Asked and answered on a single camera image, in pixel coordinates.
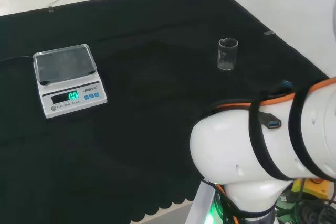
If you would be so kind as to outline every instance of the black tablecloth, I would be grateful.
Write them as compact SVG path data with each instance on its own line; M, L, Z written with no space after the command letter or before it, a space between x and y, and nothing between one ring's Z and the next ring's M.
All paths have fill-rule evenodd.
M46 120L32 61L0 63L0 223L123 224L193 200L189 136L205 108L326 78L268 30L234 0L95 0L1 17L0 60L86 43L109 102ZM216 65L224 37L239 41L231 72Z

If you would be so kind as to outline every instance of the scale display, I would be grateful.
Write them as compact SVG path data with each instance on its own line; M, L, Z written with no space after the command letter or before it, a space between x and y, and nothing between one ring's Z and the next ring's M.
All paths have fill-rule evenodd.
M65 101L70 101L70 100L75 100L78 99L79 95L77 90L76 91L71 91L68 93L63 93L63 94L58 94L53 97L51 97L52 103L60 103L60 102L65 102Z

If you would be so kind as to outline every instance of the electronic scale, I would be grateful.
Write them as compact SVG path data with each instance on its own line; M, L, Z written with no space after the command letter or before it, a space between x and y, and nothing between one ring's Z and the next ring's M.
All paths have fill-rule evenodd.
M46 118L107 102L86 44L34 54L38 93Z

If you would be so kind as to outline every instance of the usb connector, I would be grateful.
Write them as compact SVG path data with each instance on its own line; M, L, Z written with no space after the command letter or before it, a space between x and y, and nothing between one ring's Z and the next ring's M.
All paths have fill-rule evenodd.
M281 127L281 120L270 113L259 113L259 121L268 129L276 129Z

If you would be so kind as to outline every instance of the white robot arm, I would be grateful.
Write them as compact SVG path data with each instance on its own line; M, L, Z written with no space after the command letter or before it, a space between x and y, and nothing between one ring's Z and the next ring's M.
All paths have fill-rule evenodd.
M224 104L194 126L191 154L206 180L225 185L227 197L247 212L272 208L294 179L336 180L336 78L264 101L260 109L256 103ZM254 129L269 114L281 127Z

